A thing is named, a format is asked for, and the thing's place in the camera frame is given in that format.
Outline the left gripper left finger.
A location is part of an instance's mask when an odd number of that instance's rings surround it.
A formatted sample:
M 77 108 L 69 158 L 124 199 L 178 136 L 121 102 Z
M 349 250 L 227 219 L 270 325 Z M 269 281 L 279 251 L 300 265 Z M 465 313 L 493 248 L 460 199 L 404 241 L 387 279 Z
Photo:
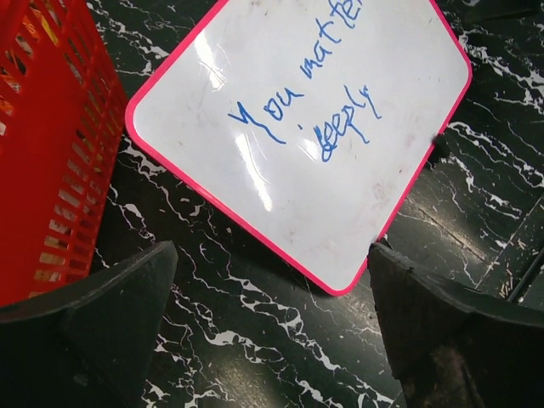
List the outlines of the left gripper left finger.
M 136 407 L 178 262 L 162 241 L 1 309 L 3 407 Z

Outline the pink framed whiteboard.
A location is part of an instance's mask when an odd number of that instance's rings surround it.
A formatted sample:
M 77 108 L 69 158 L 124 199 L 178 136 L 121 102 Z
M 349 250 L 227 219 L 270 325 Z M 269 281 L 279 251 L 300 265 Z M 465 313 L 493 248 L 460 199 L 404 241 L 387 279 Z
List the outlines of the pink framed whiteboard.
M 219 1 L 125 122 L 140 149 L 341 296 L 471 79 L 434 1 Z

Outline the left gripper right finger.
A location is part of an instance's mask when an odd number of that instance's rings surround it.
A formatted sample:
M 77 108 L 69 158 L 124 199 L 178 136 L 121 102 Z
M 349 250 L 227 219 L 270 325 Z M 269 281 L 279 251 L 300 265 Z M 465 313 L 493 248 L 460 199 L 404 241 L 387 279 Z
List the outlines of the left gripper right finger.
M 543 313 L 424 269 L 382 243 L 368 271 L 409 407 L 541 407 Z

